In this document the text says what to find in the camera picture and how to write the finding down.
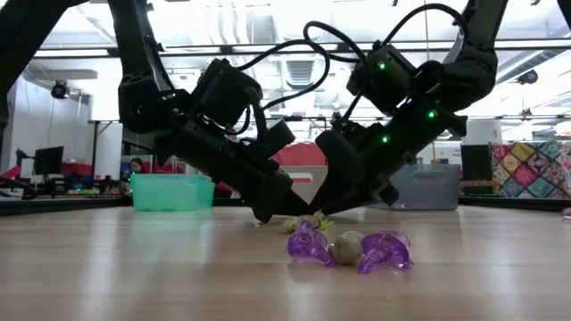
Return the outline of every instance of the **wooden table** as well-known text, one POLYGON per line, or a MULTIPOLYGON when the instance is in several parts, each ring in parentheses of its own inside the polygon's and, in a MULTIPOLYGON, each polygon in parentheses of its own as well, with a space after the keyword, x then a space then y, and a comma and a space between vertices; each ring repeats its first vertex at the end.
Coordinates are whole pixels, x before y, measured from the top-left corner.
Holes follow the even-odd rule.
POLYGON ((571 224, 556 214, 354 210, 335 235, 397 229, 415 269, 294 264, 283 218, 131 208, 0 218, 0 320, 571 320, 571 224))

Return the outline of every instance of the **colorful quilt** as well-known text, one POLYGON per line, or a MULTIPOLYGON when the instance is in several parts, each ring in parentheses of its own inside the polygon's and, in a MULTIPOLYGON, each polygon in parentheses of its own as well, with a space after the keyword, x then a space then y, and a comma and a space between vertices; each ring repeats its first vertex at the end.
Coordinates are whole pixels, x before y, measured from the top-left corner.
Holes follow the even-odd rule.
POLYGON ((570 198, 566 148, 555 141, 491 144, 495 192, 514 198, 570 198))

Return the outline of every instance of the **ceiling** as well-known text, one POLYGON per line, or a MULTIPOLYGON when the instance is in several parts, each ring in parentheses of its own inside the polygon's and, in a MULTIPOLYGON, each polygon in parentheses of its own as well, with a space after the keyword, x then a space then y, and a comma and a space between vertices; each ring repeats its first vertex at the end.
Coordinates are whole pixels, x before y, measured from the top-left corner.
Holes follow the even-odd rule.
MULTIPOLYGON (((70 84, 96 95, 116 87, 120 79, 120 62, 117 58, 100 56, 95 51, 116 46, 112 17, 107 4, 101 0, 70 8, 60 19, 42 46, 42 51, 31 63, 29 76, 36 81, 53 82, 66 78, 70 84), (81 51, 66 52, 61 49, 81 51), (67 58, 58 59, 57 55, 67 58)), ((422 0, 192 0, 153 1, 154 12, 149 18, 157 38, 167 52, 184 46, 193 50, 197 45, 264 45, 280 43, 301 36, 306 21, 329 23, 345 32, 357 42, 372 43, 385 37, 392 27, 410 10, 422 5, 422 0)), ((467 0, 426 1, 444 3, 461 11, 467 0)), ((418 52, 435 41, 448 40, 457 34, 451 18, 441 12, 428 12, 412 19, 393 39, 396 47, 414 65, 427 59, 441 61, 446 53, 418 52)), ((337 43, 334 37, 312 30, 320 42, 337 43)), ((571 112, 571 54, 555 46, 571 45, 569 29, 563 20, 556 0, 541 0, 536 6, 528 1, 512 0, 501 24, 498 43, 499 83, 482 101, 461 111, 469 116, 518 115, 531 109, 533 115, 558 115, 571 112), (551 50, 533 49, 553 45, 551 50), (517 44, 517 50, 508 50, 517 44), (533 85, 511 83, 513 76, 534 68, 539 80, 533 85)), ((219 54, 210 56, 164 56, 163 63, 178 87, 192 90, 208 63, 219 54)), ((233 55, 228 59, 240 65, 252 59, 251 55, 233 55)), ((326 83, 318 92, 293 100, 269 111, 269 116, 302 115, 330 116, 333 110, 342 111, 351 103, 352 96, 344 89, 352 66, 332 62, 326 83)), ((323 61, 312 53, 281 54, 270 56, 248 70, 264 89, 266 101, 288 95, 294 90, 291 84, 307 85, 320 77, 323 61)), ((382 116, 367 100, 361 99, 353 113, 356 117, 382 116)), ((547 130, 552 124, 527 124, 526 130, 547 130)), ((309 122, 292 123, 300 140, 310 139, 316 127, 309 122)), ((504 129, 520 130, 521 124, 506 122, 504 129)))

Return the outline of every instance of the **green led light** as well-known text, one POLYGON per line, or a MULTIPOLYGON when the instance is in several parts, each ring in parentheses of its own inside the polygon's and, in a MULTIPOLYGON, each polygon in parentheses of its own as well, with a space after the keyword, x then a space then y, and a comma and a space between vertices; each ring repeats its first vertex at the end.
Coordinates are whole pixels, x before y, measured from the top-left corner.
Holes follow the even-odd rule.
POLYGON ((428 117, 429 119, 433 119, 433 118, 435 118, 436 116, 438 116, 438 111, 429 111, 429 112, 428 112, 428 115, 427 115, 427 117, 428 117))

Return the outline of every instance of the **teal plastic bin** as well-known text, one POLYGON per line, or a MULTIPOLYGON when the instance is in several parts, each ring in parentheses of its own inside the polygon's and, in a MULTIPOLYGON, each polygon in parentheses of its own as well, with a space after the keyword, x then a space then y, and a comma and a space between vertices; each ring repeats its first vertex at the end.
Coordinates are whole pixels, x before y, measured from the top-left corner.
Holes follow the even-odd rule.
POLYGON ((131 185, 135 211, 190 211, 212 206, 214 183, 202 175, 135 174, 131 185))

